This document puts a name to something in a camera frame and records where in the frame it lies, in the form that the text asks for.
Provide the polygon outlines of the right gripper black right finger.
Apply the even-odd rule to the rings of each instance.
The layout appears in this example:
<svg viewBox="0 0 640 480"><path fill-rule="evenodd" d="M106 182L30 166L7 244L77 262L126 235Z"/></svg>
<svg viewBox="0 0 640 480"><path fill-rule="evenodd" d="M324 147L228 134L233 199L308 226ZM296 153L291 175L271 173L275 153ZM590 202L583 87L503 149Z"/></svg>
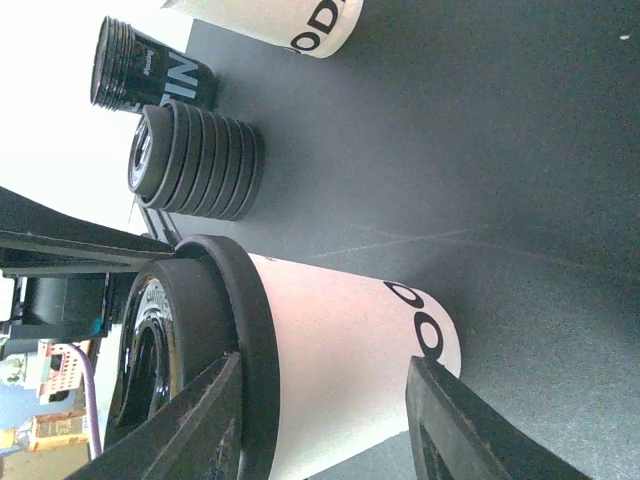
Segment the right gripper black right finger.
<svg viewBox="0 0 640 480"><path fill-rule="evenodd" d="M414 356L406 409L419 479L585 479L438 362Z"/></svg>

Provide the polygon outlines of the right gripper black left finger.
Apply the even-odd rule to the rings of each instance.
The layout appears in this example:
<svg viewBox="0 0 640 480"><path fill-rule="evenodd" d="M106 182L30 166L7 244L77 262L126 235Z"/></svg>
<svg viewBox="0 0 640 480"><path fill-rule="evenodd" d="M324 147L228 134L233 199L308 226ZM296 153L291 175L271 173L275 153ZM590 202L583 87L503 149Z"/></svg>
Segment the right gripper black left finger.
<svg viewBox="0 0 640 480"><path fill-rule="evenodd" d="M241 355L203 371L169 404L97 459L76 480L235 479L242 430Z"/></svg>

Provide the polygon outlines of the white paper cup black print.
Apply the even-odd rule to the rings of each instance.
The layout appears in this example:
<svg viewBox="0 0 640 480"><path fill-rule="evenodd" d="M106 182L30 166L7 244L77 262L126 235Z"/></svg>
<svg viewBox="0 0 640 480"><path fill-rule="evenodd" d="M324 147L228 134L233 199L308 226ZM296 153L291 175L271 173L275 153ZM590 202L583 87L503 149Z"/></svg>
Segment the white paper cup black print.
<svg viewBox="0 0 640 480"><path fill-rule="evenodd" d="M460 374L454 322L429 294L257 254L251 260L278 347L271 478L308 478L406 431L412 357L430 357Z"/></svg>

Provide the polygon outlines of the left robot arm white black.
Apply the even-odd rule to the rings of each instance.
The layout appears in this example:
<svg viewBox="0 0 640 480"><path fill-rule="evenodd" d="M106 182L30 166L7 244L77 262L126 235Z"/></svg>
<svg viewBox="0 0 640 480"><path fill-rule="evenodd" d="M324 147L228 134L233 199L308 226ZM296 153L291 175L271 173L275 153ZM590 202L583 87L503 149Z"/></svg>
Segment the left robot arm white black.
<svg viewBox="0 0 640 480"><path fill-rule="evenodd" d="M158 240L83 221L1 189L1 270L8 277L139 272L169 259Z"/></svg>

